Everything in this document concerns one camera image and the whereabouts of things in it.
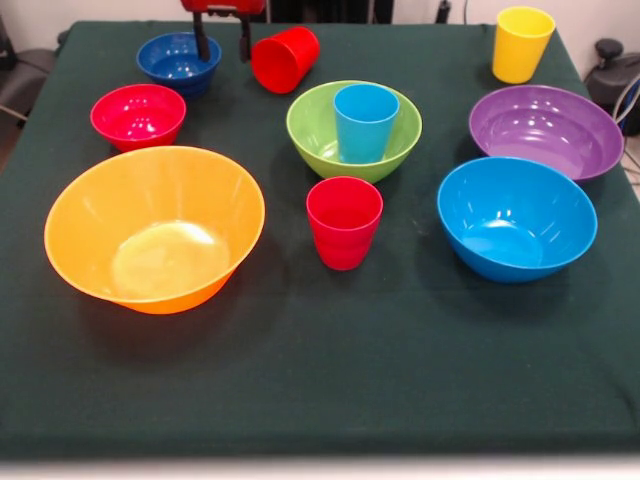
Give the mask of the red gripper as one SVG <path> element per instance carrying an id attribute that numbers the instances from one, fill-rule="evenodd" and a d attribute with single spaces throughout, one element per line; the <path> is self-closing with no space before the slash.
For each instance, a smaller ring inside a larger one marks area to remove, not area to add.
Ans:
<path id="1" fill-rule="evenodd" d="M 198 58 L 210 60 L 208 39 L 204 31 L 202 14 L 235 17 L 259 15 L 265 9 L 265 0 L 181 0 L 183 8 L 193 13 L 193 31 Z M 248 18 L 240 18 L 240 59 L 247 63 L 251 59 L 251 25 Z"/>

